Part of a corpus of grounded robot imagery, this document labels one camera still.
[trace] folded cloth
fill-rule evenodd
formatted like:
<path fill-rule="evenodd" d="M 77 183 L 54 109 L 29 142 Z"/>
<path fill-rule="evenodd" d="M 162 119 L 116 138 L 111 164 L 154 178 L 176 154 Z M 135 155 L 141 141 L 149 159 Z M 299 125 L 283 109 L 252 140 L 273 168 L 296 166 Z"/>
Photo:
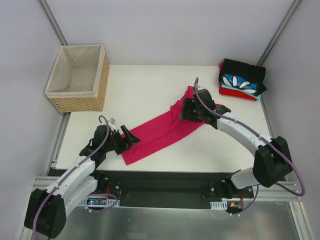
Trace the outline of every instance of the folded cloth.
<path fill-rule="evenodd" d="M 183 97 L 170 107 L 170 111 L 130 130 L 141 142 L 122 153 L 126 165 L 133 164 L 178 142 L 204 124 L 179 118 L 184 98 L 191 99 L 193 93 L 192 86 L 188 86 Z"/>

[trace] wicker basket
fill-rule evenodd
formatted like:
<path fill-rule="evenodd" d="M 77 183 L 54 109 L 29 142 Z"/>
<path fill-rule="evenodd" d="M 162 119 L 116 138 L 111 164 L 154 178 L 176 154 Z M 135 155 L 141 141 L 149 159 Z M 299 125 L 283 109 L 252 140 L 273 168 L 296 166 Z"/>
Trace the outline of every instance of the wicker basket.
<path fill-rule="evenodd" d="M 61 113 L 102 111 L 109 64 L 104 46 L 61 46 L 46 96 Z"/>

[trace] red cloth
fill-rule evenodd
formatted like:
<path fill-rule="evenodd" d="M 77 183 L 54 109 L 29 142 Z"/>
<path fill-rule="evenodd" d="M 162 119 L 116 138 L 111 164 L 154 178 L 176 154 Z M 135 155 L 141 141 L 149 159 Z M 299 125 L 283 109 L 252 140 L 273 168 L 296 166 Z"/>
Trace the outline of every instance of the red cloth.
<path fill-rule="evenodd" d="M 221 62 L 219 64 L 220 72 L 221 72 L 222 66 L 223 66 L 223 62 Z M 254 100 L 254 101 L 257 100 L 253 96 L 245 94 L 244 92 L 222 87 L 222 84 L 220 82 L 219 82 L 219 93 L 222 95 L 228 95 L 228 96 L 233 96 L 233 97 L 238 97 L 238 98 L 243 98 L 243 99 L 249 99 L 249 100 Z"/>
<path fill-rule="evenodd" d="M 170 111 L 130 130 L 141 142 L 122 153 L 126 165 L 133 164 L 178 142 L 204 124 L 179 118 L 184 98 L 191 99 L 193 93 L 192 86 L 188 86 L 183 97 L 170 107 Z"/>

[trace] white table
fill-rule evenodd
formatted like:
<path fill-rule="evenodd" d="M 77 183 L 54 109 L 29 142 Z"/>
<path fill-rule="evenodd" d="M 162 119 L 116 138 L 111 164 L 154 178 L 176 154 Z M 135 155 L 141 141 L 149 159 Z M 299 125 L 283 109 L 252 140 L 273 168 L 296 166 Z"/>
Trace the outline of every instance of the white table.
<path fill-rule="evenodd" d="M 103 112 L 73 112 L 65 132 L 56 168 L 68 169 L 94 135 L 98 116 L 116 119 L 116 127 L 130 130 L 170 109 L 187 86 L 199 77 L 216 103 L 230 108 L 239 119 L 268 133 L 259 101 L 223 96 L 218 92 L 217 66 L 111 65 Z M 234 172 L 253 165 L 254 158 L 227 134 L 203 125 L 179 142 L 131 165 L 121 155 L 107 154 L 99 170 L 166 172 Z"/>

